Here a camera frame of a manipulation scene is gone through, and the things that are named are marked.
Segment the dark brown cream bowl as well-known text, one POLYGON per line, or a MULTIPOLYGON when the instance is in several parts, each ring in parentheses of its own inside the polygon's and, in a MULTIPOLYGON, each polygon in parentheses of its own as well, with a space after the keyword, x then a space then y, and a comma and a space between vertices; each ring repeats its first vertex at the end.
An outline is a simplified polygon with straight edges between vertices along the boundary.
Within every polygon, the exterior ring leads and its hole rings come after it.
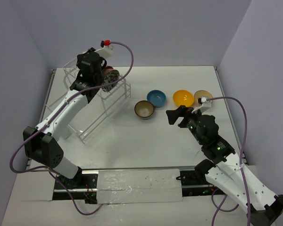
POLYGON ((135 114, 142 119, 151 117, 154 113, 154 110, 154 105, 146 100, 139 101, 134 106, 135 114))

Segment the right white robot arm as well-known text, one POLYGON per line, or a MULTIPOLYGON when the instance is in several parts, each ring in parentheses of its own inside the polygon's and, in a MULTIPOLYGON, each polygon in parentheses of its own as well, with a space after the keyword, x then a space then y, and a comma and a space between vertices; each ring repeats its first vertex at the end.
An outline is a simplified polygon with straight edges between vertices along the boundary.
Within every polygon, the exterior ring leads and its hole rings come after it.
POLYGON ((240 162, 234 148, 219 135, 215 117, 184 105, 166 114, 170 125, 181 117, 178 127, 188 129, 201 146, 206 159, 195 166, 197 182, 221 189, 246 212, 252 225, 272 225, 283 212, 283 195, 267 188, 240 162))

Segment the teal blue bowl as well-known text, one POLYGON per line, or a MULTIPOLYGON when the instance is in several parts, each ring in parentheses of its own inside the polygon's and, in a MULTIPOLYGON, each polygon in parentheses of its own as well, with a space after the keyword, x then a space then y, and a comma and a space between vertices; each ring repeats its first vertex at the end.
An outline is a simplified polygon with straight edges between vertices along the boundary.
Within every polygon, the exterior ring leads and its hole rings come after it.
POLYGON ((166 103, 166 95, 161 90, 152 90, 147 94, 147 101, 151 102, 155 108, 160 108, 166 103))

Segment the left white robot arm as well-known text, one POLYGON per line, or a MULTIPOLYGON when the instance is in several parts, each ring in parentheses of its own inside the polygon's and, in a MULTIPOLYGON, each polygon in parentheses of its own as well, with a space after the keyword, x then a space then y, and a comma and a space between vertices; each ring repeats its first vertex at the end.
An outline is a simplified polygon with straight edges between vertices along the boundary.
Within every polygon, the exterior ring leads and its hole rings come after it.
POLYGON ((112 52, 109 47, 102 47, 77 55, 79 71, 64 100, 44 121, 34 128, 26 127, 23 132, 26 156, 54 170, 61 183, 70 189, 83 183, 82 169, 64 156, 58 141, 71 120, 98 93, 104 82, 102 70, 112 52))

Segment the black white floral bowl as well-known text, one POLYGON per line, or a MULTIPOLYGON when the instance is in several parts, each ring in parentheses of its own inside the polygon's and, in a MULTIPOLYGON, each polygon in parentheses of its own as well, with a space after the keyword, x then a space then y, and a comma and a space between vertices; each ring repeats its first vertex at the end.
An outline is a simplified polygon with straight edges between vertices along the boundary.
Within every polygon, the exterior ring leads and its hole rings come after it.
MULTIPOLYGON (((104 85, 113 83, 119 79, 120 73, 118 70, 114 69, 112 66, 106 66, 102 70, 102 75, 104 77, 104 85)), ((116 86, 116 83, 110 84, 108 86, 105 86, 102 88, 104 92, 110 92, 114 87, 116 86)))

